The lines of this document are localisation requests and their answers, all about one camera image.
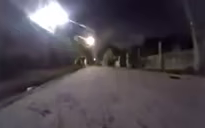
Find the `road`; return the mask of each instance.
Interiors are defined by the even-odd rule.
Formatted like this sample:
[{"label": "road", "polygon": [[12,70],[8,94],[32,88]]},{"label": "road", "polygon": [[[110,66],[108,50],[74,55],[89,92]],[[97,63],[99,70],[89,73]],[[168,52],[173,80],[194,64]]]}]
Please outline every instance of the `road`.
[{"label": "road", "polygon": [[0,128],[205,128],[205,78],[88,67],[0,109]]}]

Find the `street light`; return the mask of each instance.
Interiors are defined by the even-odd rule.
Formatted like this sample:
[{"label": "street light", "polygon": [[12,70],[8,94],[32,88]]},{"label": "street light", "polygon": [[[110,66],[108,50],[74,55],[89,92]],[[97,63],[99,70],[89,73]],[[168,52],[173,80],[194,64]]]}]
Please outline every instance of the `street light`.
[{"label": "street light", "polygon": [[90,47],[94,46],[95,44],[95,39],[92,36],[89,36],[85,39],[86,44]]},{"label": "street light", "polygon": [[58,26],[69,22],[67,12],[57,2],[50,2],[28,17],[51,33],[54,33]]},{"label": "street light", "polygon": [[[43,8],[38,9],[36,12],[29,14],[28,17],[40,27],[51,33],[55,33],[57,27],[65,25],[68,22],[84,28],[91,35],[94,33],[93,29],[90,27],[70,20],[68,13],[55,1],[52,1]],[[95,38],[93,36],[78,37],[82,38],[88,47],[93,47],[95,44]]]}]

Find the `night sky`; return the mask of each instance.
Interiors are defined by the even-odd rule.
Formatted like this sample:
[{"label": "night sky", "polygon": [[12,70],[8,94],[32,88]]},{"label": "night sky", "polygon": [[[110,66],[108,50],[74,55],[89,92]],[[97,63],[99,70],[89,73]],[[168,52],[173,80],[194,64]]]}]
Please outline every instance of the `night sky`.
[{"label": "night sky", "polygon": [[60,0],[71,18],[98,31],[113,28],[116,32],[163,36],[186,30],[180,2],[175,0]]},{"label": "night sky", "polygon": [[[11,0],[32,11],[50,0]],[[58,0],[70,19],[86,24],[98,34],[112,29],[117,35],[166,36],[188,33],[185,0]],[[197,24],[205,21],[205,0],[187,0]]]}]

